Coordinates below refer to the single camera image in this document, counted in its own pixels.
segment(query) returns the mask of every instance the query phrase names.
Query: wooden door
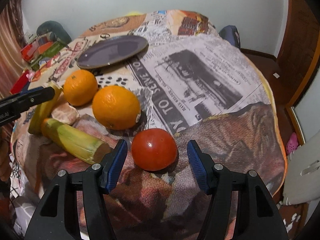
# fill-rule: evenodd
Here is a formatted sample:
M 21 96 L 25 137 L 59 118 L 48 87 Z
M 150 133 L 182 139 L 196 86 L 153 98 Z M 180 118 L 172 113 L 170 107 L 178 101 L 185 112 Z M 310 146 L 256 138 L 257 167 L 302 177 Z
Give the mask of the wooden door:
M 315 55 L 320 26 L 305 0 L 289 0 L 289 13 L 284 41 L 277 63 L 281 82 L 292 94 L 305 78 Z

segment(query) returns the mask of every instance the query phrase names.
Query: tablecloth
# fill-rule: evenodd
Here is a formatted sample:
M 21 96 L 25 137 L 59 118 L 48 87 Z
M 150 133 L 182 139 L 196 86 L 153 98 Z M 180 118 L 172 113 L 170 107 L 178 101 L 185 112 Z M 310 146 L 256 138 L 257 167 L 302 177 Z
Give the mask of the tablecloth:
M 118 35 L 140 35 L 149 47 L 126 62 L 93 70 L 100 87 L 132 90 L 141 103 L 139 123 L 126 131 L 107 130 L 91 106 L 78 108 L 73 125 L 114 147 L 120 138 L 129 152 L 118 184 L 105 203 L 116 236 L 121 239 L 196 239 L 210 197 L 200 191 L 186 154 L 195 139 L 217 163 L 237 172 L 256 170 L 271 194 L 286 172 L 276 107 L 268 82 L 254 64 L 220 38 L 207 17 L 182 10 L 120 17 L 95 25 L 62 49 L 36 72 L 29 88 L 54 80 L 63 83 L 79 69 L 76 60 L 93 44 Z M 42 136 L 28 134 L 35 108 L 17 120 L 11 140 L 16 161 L 41 197 L 55 174 L 85 170 L 89 165 Z M 170 132 L 179 157 L 155 173 L 135 166 L 131 141 L 140 130 Z M 236 198 L 233 194 L 226 239 L 231 238 Z M 78 194 L 81 231 L 86 233 L 82 195 Z

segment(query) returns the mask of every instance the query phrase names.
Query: pink shoe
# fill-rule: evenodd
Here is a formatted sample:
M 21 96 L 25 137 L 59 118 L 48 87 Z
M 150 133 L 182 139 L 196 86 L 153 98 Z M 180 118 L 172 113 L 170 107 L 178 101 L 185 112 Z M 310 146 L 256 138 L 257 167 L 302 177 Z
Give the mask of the pink shoe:
M 286 152 L 287 152 L 287 155 L 289 155 L 290 153 L 292 153 L 293 151 L 295 151 L 299 146 L 299 143 L 298 143 L 298 137 L 296 135 L 296 133 L 293 133 L 291 136 L 290 136 L 290 139 L 287 143 L 287 146 L 286 146 Z

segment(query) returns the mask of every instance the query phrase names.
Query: oval plate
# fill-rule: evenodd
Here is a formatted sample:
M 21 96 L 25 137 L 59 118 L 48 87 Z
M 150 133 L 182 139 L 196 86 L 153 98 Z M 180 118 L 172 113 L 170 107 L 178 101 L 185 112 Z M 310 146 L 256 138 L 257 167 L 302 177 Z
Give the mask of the oval plate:
M 133 57 L 147 46 L 148 41 L 140 36 L 113 37 L 91 46 L 80 55 L 77 63 L 84 69 L 104 67 Z

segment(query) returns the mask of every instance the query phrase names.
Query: human hand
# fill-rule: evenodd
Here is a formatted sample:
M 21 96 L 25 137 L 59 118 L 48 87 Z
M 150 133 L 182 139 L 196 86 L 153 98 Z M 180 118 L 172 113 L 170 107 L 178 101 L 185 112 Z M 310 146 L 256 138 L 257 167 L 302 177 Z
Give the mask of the human hand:
M 5 133 L 2 131 L 0 140 L 0 179 L 2 181 L 7 181 L 11 174 L 11 166 L 8 155 L 9 145 L 4 138 Z

